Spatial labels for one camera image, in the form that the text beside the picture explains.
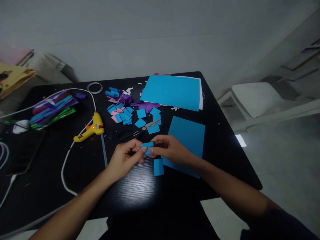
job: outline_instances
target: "person's right hand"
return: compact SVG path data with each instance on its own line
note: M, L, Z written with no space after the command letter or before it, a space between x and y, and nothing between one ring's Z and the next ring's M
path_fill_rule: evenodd
M154 142L154 147L149 148L151 158L160 155L173 163L188 165L193 155L173 135L157 135L150 142Z

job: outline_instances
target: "white wall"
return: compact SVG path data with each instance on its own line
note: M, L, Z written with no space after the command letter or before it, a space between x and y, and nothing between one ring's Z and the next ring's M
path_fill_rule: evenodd
M69 64L79 81L201 71L218 98L317 1L3 0L0 43Z

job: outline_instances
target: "pink paper square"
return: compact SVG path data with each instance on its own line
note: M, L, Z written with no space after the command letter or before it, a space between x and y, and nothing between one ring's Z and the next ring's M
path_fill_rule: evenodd
M114 100L114 99L111 99L111 98L110 98L110 99L108 100L108 102L118 103L119 100Z
M111 118L112 118L116 123L118 123L115 115L113 115Z

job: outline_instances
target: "floor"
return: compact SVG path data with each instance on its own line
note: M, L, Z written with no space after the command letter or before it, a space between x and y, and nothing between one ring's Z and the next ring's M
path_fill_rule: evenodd
M320 237L320 114L269 124L241 133L248 156L262 183L262 193ZM202 201L220 239L240 239L248 226L221 198ZM78 240L99 239L106 218L87 221ZM28 231L12 239L28 239Z

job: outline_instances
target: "purple paper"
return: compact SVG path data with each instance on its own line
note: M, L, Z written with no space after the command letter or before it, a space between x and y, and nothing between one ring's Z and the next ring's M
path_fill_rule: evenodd
M83 93L76 93L76 98L79 98L81 100L84 100L86 98L87 95L83 94Z

